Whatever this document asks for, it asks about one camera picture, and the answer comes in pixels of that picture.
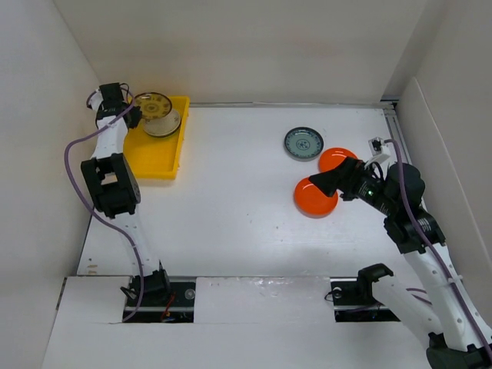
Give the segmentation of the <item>yellow patterned plate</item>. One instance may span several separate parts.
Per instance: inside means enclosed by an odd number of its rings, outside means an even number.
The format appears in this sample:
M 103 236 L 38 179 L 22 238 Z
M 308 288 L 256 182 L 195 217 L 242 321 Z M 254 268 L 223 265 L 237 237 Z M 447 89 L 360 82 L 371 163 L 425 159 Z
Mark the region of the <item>yellow patterned plate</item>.
M 158 92 L 145 92 L 135 96 L 135 105 L 141 110 L 141 117 L 146 121 L 164 118 L 172 109 L 171 99 Z

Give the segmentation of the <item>blue white patterned plate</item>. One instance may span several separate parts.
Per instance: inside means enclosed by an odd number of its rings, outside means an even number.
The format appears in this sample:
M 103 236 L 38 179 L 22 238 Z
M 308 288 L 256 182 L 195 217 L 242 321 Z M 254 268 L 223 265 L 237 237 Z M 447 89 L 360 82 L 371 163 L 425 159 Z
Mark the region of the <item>blue white patterned plate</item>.
M 284 136 L 284 150 L 297 161 L 311 161 L 324 149 L 322 136 L 309 127 L 292 128 Z

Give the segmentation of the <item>cream plate with motifs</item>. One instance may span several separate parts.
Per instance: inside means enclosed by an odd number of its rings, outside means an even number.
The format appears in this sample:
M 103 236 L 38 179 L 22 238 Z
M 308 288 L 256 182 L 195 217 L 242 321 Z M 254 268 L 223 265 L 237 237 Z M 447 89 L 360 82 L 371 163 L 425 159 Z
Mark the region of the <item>cream plate with motifs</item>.
M 144 132 L 155 138 L 165 138 L 173 135 L 181 126 L 181 116 L 176 109 L 172 109 L 163 118 L 147 120 L 144 123 Z

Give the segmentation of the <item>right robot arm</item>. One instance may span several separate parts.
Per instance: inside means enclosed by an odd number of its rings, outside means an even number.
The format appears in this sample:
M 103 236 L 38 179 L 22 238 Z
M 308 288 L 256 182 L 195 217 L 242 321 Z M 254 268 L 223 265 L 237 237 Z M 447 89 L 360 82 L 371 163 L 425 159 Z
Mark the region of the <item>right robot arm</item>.
M 418 276 L 427 296 L 416 298 L 385 264 L 358 271 L 350 281 L 334 279 L 336 305 L 357 317 L 386 307 L 423 344 L 432 368 L 489 368 L 491 328 L 470 299 L 454 269 L 444 233 L 422 206 L 421 173 L 401 161 L 385 177 L 379 165 L 345 158 L 336 168 L 310 176 L 323 194 L 362 200 L 384 215 L 384 229 Z

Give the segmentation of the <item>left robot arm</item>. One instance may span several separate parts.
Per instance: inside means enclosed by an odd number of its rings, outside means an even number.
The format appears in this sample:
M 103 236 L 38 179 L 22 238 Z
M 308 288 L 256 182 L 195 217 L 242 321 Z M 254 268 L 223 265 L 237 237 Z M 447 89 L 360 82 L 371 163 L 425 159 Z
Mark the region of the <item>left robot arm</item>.
M 123 154 L 128 131 L 141 119 L 140 108 L 131 106 L 124 96 L 128 90 L 119 82 L 101 85 L 88 99 L 99 133 L 95 151 L 81 163 L 81 172 L 95 210 L 138 253 L 138 274 L 122 291 L 133 301 L 142 298 L 160 305 L 171 297 L 171 283 L 144 235 L 138 213 L 140 188 Z

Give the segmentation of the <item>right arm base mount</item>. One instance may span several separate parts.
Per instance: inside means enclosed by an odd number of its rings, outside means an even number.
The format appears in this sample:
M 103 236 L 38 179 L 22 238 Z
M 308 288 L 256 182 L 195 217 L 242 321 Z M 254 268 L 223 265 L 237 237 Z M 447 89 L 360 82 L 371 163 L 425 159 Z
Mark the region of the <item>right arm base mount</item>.
M 324 299 L 333 304 L 337 323 L 398 321 L 387 307 L 364 294 L 356 278 L 331 278 L 330 286 Z

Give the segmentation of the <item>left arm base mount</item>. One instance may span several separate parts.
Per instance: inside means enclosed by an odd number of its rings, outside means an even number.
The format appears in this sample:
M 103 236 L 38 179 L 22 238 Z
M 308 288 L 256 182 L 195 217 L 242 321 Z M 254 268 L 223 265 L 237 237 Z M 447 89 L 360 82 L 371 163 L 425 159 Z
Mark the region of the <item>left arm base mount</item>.
M 144 296 L 140 308 L 133 314 L 137 298 L 129 298 L 125 292 L 126 302 L 122 314 L 124 323 L 185 324 L 194 322 L 194 302 L 196 280 L 171 280 L 171 291 L 164 297 Z

